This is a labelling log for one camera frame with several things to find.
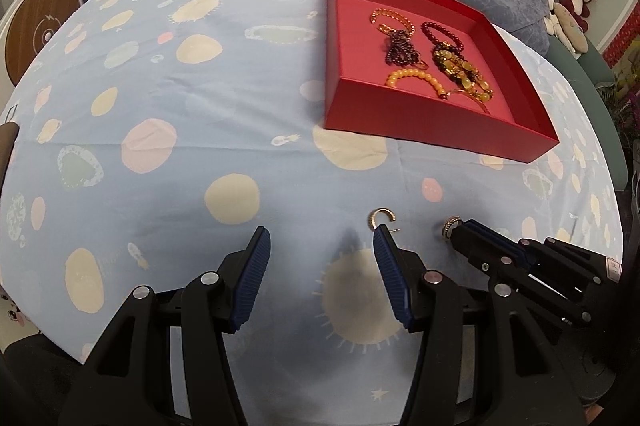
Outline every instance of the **brown wooden disc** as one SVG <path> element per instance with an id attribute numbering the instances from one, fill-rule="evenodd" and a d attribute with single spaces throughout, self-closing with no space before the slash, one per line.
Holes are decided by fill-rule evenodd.
<path id="1" fill-rule="evenodd" d="M 79 0 L 24 0 L 15 12 L 6 35 L 4 60 L 14 85 L 44 45 L 80 7 Z"/>

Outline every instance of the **red box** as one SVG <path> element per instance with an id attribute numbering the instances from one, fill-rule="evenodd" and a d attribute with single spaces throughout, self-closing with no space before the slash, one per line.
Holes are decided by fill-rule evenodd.
<path id="1" fill-rule="evenodd" d="M 531 162 L 558 144 L 558 136 L 540 97 L 517 58 L 482 13 L 456 0 L 327 0 L 326 106 L 329 130 L 382 135 L 465 149 Z M 456 34 L 464 55 L 487 79 L 494 98 L 490 114 L 465 96 L 439 99 L 433 87 L 415 77 L 385 86 L 401 67 L 385 63 L 387 36 L 369 17 L 389 8 L 416 26 L 412 43 L 428 72 L 447 90 L 458 88 L 431 58 L 433 44 L 420 30 L 435 21 Z M 401 28 L 379 17 L 378 22 Z M 438 39 L 448 40 L 434 32 Z"/>

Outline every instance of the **pink polka dot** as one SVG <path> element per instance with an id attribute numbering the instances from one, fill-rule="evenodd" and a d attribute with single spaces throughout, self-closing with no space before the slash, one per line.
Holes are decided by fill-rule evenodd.
<path id="1" fill-rule="evenodd" d="M 425 179 L 422 181 L 422 196 L 429 202 L 440 202 L 442 200 L 442 186 L 436 179 Z"/>
<path id="2" fill-rule="evenodd" d="M 161 35 L 158 36 L 158 43 L 159 44 L 163 44 L 163 43 L 167 43 L 168 41 L 171 41 L 172 39 L 174 39 L 174 34 L 171 32 L 164 32 Z"/>

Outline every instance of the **sofa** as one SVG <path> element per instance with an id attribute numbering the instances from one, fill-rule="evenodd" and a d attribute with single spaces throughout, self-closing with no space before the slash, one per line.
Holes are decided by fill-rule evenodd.
<path id="1" fill-rule="evenodd" d="M 549 36 L 545 58 L 567 78 L 595 130 L 616 190 L 628 181 L 626 159 L 620 138 L 597 87 L 613 85 L 615 76 L 603 57 L 587 38 L 589 51 L 577 60 L 555 36 Z"/>

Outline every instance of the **blue gripper pad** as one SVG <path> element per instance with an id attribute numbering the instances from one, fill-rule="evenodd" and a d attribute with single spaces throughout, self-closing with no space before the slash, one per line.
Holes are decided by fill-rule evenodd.
<path id="1" fill-rule="evenodd" d="M 394 316 L 405 329 L 409 329 L 414 321 L 410 306 L 410 289 L 398 265 L 398 248 L 396 244 L 388 241 L 380 227 L 373 232 L 373 252 Z"/>
<path id="2" fill-rule="evenodd" d="M 242 274 L 234 289 L 234 308 L 231 311 L 230 322 L 234 330 L 239 330 L 249 319 L 254 308 L 255 298 L 267 269 L 271 255 L 271 235 L 265 229 L 255 243 L 246 261 Z"/>

